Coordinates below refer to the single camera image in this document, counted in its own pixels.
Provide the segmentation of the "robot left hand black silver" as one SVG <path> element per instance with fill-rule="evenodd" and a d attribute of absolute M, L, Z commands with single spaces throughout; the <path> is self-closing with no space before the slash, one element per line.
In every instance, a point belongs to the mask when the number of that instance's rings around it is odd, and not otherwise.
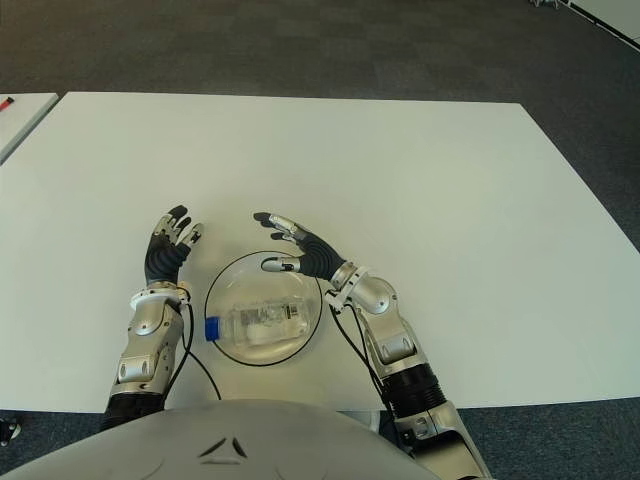
<path fill-rule="evenodd" d="M 203 235 L 203 225 L 191 224 L 188 209 L 183 205 L 165 213 L 152 230 L 144 259 L 144 275 L 147 286 L 159 282 L 178 283 L 179 271 L 194 246 Z"/>

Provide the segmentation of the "robot right hand black silver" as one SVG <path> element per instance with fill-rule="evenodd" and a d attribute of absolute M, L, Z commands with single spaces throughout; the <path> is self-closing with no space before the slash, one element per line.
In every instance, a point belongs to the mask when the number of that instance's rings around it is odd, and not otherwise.
<path fill-rule="evenodd" d="M 293 243 L 302 252 L 298 257 L 269 257 L 261 263 L 263 271 L 296 272 L 330 281 L 345 263 L 326 241 L 291 219 L 269 212 L 254 213 L 253 218 L 262 227 L 274 230 L 273 240 Z"/>

